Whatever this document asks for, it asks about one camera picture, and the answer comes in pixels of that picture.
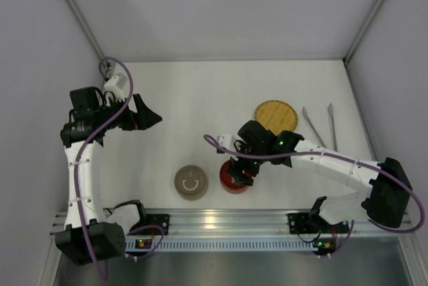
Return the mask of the red round lid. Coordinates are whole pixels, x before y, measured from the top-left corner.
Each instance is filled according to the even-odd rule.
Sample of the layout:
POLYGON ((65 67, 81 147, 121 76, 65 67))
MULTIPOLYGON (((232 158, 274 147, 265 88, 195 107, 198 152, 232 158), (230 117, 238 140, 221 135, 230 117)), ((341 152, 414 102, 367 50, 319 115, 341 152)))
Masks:
POLYGON ((219 171, 219 179, 220 179, 220 183, 224 182, 227 183, 229 185, 235 184, 232 182, 233 177, 227 173, 227 167, 229 166, 230 161, 225 162, 219 171))

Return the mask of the red steel lunch bowl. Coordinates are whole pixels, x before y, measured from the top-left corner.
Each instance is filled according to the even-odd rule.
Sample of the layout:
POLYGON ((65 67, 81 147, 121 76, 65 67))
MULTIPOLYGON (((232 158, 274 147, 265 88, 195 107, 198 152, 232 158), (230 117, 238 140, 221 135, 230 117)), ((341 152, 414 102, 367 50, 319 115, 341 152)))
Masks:
POLYGON ((223 189, 225 191, 227 191, 231 194, 241 194, 249 188, 246 185, 236 185, 236 184, 229 185, 229 184, 224 183, 224 182, 221 182, 221 186, 223 187, 223 189))

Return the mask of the taupe round lid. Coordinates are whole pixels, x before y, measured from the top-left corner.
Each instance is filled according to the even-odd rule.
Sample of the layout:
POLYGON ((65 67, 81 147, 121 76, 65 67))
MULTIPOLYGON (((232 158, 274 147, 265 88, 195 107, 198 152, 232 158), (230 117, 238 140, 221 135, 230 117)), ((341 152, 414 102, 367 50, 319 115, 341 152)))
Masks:
POLYGON ((209 187, 206 172, 199 166, 187 165, 175 174, 174 186, 181 198, 198 200, 202 198, 209 187))

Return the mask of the taupe steel lunch bowl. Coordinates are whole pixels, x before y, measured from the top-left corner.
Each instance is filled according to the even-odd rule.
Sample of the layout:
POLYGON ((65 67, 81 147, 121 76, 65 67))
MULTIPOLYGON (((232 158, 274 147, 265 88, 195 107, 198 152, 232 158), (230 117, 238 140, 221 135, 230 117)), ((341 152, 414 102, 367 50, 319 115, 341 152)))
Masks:
POLYGON ((199 200, 204 197, 208 188, 208 182, 200 179, 182 179, 175 183, 175 189, 180 197, 189 201, 199 200))

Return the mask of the steel food tongs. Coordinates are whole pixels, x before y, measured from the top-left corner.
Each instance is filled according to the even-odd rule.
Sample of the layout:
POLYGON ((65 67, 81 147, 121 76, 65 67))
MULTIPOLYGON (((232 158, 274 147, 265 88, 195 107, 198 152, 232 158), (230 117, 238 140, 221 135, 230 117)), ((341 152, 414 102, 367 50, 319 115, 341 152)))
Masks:
POLYGON ((338 151, 338 138, 336 132, 335 109, 332 102, 327 104, 323 112, 315 114, 308 111, 305 106, 301 108, 304 121, 312 131, 318 143, 323 147, 331 147, 333 151, 338 151))

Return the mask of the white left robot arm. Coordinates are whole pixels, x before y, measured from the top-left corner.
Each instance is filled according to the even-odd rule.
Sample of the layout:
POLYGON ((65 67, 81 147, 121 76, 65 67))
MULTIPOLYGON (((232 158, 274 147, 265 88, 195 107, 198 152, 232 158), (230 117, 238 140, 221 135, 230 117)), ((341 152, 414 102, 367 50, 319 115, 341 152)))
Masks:
POLYGON ((55 234, 55 243, 78 266, 123 255, 125 236, 148 222, 139 200, 117 204, 110 215, 104 212, 100 163, 105 133, 115 128, 146 130, 162 120, 139 94, 132 97, 132 111, 126 99, 100 100, 101 93, 96 87, 71 91, 73 108, 60 132, 69 169, 69 201, 64 229, 55 234))

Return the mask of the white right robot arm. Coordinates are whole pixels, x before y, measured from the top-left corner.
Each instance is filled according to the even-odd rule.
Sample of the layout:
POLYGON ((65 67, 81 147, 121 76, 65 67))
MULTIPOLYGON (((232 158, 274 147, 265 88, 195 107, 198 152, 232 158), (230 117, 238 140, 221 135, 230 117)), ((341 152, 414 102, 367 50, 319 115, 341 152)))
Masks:
POLYGON ((237 136, 221 135, 221 147, 231 159, 227 173, 238 184, 253 185, 262 164, 307 170, 351 189, 342 196, 321 196, 310 215, 330 225, 368 220, 384 229, 397 230, 411 198, 411 184, 400 162, 360 161, 319 146, 302 135, 284 130, 278 135, 250 120, 237 136))

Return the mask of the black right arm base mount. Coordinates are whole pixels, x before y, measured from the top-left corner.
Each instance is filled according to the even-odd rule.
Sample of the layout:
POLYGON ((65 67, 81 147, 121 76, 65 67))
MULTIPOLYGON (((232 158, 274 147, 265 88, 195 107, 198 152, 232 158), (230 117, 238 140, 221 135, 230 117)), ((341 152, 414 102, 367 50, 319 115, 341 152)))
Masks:
POLYGON ((347 234, 350 231, 350 225, 338 223, 331 225, 319 216, 310 217, 309 212, 291 212, 287 214, 289 230, 292 235, 310 235, 332 234, 347 234))

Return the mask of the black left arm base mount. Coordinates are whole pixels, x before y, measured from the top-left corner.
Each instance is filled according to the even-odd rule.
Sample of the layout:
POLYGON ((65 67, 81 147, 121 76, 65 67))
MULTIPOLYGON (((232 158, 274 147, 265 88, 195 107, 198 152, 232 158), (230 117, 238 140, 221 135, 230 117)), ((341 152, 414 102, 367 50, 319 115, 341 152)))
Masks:
POLYGON ((149 228, 143 230, 144 235, 155 235, 161 236, 161 232, 155 226, 159 226, 164 235, 169 234, 169 226, 170 226, 170 214, 167 213, 148 213, 146 219, 146 226, 149 228))

